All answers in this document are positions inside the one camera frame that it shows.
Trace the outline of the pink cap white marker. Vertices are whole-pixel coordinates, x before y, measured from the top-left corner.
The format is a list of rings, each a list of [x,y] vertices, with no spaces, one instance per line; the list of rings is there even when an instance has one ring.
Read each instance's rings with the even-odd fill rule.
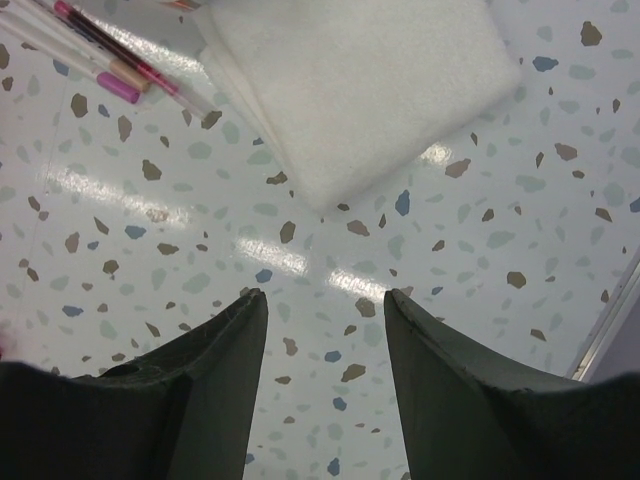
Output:
[[[85,77],[94,80],[103,89],[128,103],[136,104],[138,102],[140,98],[138,90],[104,70],[96,62],[77,53],[66,44],[30,25],[15,14],[2,11],[1,27],[19,40],[48,55],[56,62],[73,68]]]

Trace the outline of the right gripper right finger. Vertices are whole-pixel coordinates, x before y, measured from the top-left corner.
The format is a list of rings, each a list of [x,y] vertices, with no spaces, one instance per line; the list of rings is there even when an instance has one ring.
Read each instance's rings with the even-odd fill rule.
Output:
[[[595,384],[505,357],[400,290],[385,329],[414,479],[635,479],[639,376]]]

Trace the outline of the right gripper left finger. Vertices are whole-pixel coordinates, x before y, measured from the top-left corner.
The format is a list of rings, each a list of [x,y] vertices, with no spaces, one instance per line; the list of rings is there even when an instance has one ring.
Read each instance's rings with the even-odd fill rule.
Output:
[[[239,479],[268,325],[252,289],[102,375],[1,365],[5,479]]]

